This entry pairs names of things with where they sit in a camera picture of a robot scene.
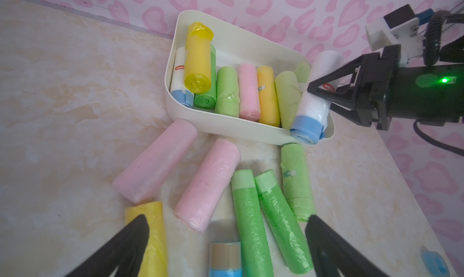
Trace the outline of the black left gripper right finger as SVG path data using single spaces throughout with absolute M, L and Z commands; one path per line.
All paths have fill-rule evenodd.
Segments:
M 305 235 L 318 277 L 385 277 L 386 274 L 330 228 L 309 217 Z

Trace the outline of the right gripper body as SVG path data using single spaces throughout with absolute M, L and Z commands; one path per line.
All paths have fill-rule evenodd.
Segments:
M 388 130 L 391 119 L 423 124 L 457 123 L 464 118 L 464 66 L 400 67 L 398 45 L 360 56 L 356 76 L 359 124 Z

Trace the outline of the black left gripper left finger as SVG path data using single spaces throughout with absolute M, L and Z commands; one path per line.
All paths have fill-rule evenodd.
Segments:
M 67 275 L 69 277 L 138 276 L 149 241 L 149 232 L 146 216 L 143 214 L 137 216 Z

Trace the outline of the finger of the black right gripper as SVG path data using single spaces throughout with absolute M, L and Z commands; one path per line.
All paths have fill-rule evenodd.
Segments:
M 361 55 L 345 63 L 340 53 L 320 53 L 313 62 L 308 92 L 354 110 L 356 80 L 363 59 Z

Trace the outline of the yellow trash bag roll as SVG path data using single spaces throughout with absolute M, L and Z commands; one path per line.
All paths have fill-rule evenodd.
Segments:
M 125 223 L 129 224 L 139 215 L 145 215 L 149 225 L 149 239 L 139 277 L 167 277 L 168 251 L 164 226 L 163 203 L 151 202 L 125 209 Z
M 206 93 L 211 88 L 211 41 L 214 33 L 201 22 L 187 29 L 184 83 L 194 94 Z

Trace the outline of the white roll with blue end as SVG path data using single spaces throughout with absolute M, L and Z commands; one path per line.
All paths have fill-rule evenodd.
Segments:
M 319 53 L 312 63 L 308 82 L 315 81 L 343 65 L 343 56 L 336 51 Z M 326 137 L 331 103 L 304 91 L 298 105 L 290 135 L 304 144 L 315 145 Z

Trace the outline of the light green roll front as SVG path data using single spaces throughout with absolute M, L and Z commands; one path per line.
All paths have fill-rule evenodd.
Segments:
M 295 73 L 279 73 L 275 79 L 275 88 L 282 128 L 290 130 L 302 96 Z

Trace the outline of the light green roll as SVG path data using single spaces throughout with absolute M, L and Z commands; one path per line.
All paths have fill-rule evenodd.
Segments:
M 294 70 L 294 74 L 299 83 L 307 83 L 311 73 L 311 66 L 307 62 L 298 63 Z
M 314 197 L 309 179 L 305 149 L 300 144 L 286 144 L 281 147 L 283 194 L 295 218 L 307 222 L 316 215 Z
M 302 96 L 295 73 L 279 73 L 275 79 L 275 88 L 282 128 L 290 130 Z

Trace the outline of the large yellow roll front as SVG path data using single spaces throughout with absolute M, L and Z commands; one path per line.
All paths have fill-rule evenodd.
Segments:
M 259 123 L 280 127 L 280 112 L 277 101 L 274 71 L 270 66 L 257 68 L 261 118 Z

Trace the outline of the pink roll with white label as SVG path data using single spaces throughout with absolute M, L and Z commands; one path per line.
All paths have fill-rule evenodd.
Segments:
M 238 83 L 240 97 L 239 117 L 256 122 L 261 118 L 256 67 L 252 64 L 240 65 L 238 67 Z

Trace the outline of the blue trash bag roll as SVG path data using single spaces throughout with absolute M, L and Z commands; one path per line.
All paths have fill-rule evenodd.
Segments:
M 210 243 L 209 276 L 243 277 L 241 242 Z

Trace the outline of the bright green roll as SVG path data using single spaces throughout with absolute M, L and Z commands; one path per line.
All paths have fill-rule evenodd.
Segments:
M 216 105 L 216 49 L 210 45 L 211 59 L 211 87 L 208 92 L 196 94 L 194 104 L 202 109 L 213 109 Z

